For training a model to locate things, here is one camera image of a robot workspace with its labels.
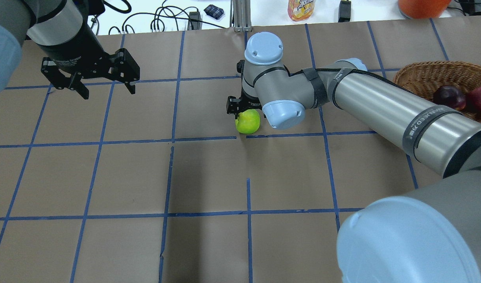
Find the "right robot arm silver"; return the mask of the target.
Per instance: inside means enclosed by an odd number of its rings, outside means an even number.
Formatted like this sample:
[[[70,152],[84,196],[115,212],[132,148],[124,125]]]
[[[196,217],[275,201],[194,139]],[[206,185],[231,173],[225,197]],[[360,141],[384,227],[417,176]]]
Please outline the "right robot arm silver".
[[[246,43],[241,96],[227,113],[263,111],[279,130],[332,102],[442,176],[349,216],[336,240],[344,283],[481,283],[481,124],[368,72],[361,60],[290,75],[270,32]]]

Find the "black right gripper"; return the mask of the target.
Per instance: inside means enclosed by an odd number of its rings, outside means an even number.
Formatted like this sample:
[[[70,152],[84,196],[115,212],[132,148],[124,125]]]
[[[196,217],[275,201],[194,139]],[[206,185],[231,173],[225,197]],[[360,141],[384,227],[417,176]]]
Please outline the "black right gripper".
[[[260,99],[255,96],[249,95],[243,88],[240,93],[240,97],[228,96],[226,104],[226,113],[239,116],[247,110],[260,110],[262,109],[262,104]]]

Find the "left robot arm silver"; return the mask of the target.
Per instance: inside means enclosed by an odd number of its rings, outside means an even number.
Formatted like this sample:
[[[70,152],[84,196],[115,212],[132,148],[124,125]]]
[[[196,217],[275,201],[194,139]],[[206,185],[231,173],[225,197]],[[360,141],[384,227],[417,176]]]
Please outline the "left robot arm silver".
[[[8,86],[30,39],[46,54],[41,73],[58,90],[89,90],[83,79],[106,78],[124,83],[131,94],[140,67],[125,48],[108,54],[88,25],[88,17],[113,6],[104,0],[0,0],[0,92]]]

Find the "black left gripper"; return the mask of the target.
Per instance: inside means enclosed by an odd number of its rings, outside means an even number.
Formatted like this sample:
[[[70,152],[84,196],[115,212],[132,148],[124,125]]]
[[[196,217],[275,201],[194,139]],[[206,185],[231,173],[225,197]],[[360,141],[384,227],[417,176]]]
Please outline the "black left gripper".
[[[115,54],[109,55],[96,37],[78,37],[59,45],[41,45],[41,49],[45,52],[47,61],[55,63],[51,68],[46,68],[42,64],[41,73],[58,90],[67,88],[88,100],[89,90],[81,81],[84,77],[121,82],[130,94],[136,93],[135,84],[140,80],[141,69],[125,48],[120,48]],[[66,77],[60,70],[71,76]]]

